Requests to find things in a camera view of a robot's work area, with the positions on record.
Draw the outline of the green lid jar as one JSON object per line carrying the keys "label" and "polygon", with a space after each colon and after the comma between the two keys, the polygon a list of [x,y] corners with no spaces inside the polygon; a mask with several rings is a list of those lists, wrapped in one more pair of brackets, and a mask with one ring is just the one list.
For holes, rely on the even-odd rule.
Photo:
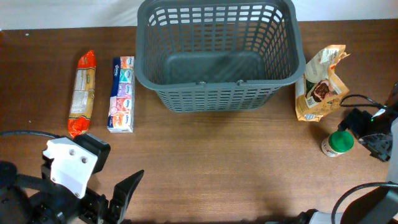
{"label": "green lid jar", "polygon": [[322,141],[321,149],[329,157],[340,156],[354,146],[354,137],[347,131],[335,131]]}

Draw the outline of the colourful tissue multipack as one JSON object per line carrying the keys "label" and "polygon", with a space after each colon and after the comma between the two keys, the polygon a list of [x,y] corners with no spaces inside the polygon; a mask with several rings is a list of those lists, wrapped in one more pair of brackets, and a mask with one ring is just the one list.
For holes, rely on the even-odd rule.
{"label": "colourful tissue multipack", "polygon": [[111,133],[134,132],[134,62],[134,56],[113,58],[113,84],[107,122],[107,129]]}

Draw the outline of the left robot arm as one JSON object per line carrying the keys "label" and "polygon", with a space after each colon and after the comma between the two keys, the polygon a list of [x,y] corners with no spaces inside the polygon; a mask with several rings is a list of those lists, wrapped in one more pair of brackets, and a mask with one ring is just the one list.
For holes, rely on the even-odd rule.
{"label": "left robot arm", "polygon": [[1,223],[122,223],[144,171],[114,186],[107,200],[88,188],[102,171],[111,147],[92,134],[71,139],[50,135],[43,151],[41,176],[21,174],[15,164],[1,162]]}

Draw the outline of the orange snack bag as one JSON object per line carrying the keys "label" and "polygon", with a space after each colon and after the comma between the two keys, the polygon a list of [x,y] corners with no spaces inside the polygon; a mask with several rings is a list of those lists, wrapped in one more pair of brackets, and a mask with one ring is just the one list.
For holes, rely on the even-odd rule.
{"label": "orange snack bag", "polygon": [[335,73],[335,67],[348,56],[345,50],[345,45],[329,45],[306,64],[303,76],[295,83],[299,121],[319,122],[340,107],[349,89]]}

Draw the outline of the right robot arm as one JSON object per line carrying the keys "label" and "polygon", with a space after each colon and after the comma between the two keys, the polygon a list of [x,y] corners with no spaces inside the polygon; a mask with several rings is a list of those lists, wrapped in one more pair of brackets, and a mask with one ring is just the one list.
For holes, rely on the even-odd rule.
{"label": "right robot arm", "polygon": [[311,209],[280,223],[397,223],[394,219],[397,215],[397,84],[383,105],[364,95],[353,94],[343,99],[355,96],[369,103],[340,103],[352,110],[340,122],[338,131],[350,130],[349,135],[371,156],[389,163],[386,181],[353,187],[337,200],[331,213]]}

